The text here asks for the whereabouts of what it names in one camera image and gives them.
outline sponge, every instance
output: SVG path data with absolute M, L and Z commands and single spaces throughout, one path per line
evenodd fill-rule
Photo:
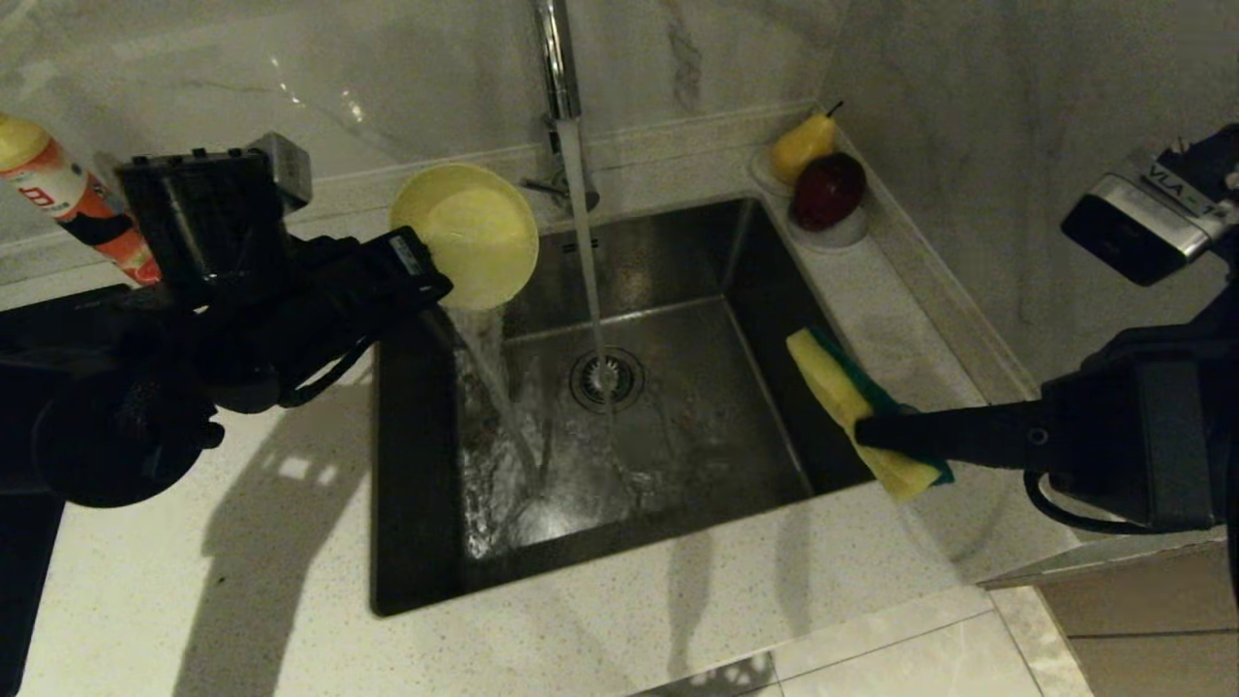
M 922 462 L 856 443 L 857 421 L 898 415 L 900 405 L 824 332 L 813 327 L 802 328 L 787 337 L 787 348 L 813 396 L 847 433 L 856 454 L 896 501 L 907 501 L 933 485 L 955 482 L 945 461 Z

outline drain strainer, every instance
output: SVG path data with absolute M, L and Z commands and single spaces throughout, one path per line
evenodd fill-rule
M 618 412 L 631 407 L 646 387 L 646 369 L 637 357 L 618 345 L 607 345 L 606 355 L 607 360 L 602 364 L 597 353 L 585 354 L 572 365 L 569 376 L 576 404 L 598 415 L 607 411 L 607 395 Z

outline white countertop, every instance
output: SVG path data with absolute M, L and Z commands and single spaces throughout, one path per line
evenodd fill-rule
M 707 121 L 591 147 L 595 218 L 747 193 L 786 225 L 786 201 L 757 193 L 746 165 L 787 113 Z M 534 155 L 472 160 L 517 178 Z M 385 232 L 383 206 L 409 171 L 323 182 L 291 229 Z M 561 224 L 540 196 L 530 201 L 543 223 Z M 871 214 L 872 234 L 897 218 Z M 897 400 L 983 404 L 872 239 L 797 255 L 840 334 Z M 6 286 L 0 303 L 116 279 L 102 264 L 62 271 Z M 1031 509 L 1017 474 L 955 465 L 957 484 L 911 505 L 870 483 L 378 619 L 368 605 L 373 401 L 366 359 L 300 410 L 221 415 L 224 444 L 150 501 L 69 506 L 22 697 L 248 696 L 276 685 L 296 696 L 628 695 L 1078 545 Z

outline stainless steel sink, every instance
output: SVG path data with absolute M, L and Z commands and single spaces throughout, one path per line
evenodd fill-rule
M 442 312 L 380 343 L 377 613 L 872 479 L 787 354 L 788 334 L 829 324 L 757 201 L 593 238 L 611 380 L 598 380 L 575 236 L 544 235 L 492 342 L 513 430 Z

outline chrome faucet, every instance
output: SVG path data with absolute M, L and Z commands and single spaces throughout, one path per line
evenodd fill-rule
M 581 94 L 576 89 L 576 61 L 572 57 L 572 35 L 567 26 L 567 4 L 565 0 L 533 0 L 533 4 L 543 57 L 543 79 L 546 83 L 548 109 L 543 115 L 543 124 L 546 126 L 546 140 L 555 158 L 556 171 L 545 180 L 527 178 L 520 184 L 549 193 L 555 197 L 560 207 L 571 208 L 564 151 L 559 142 L 559 124 L 581 118 Z M 592 210 L 600 198 L 590 181 L 589 171 L 585 170 L 585 208 Z

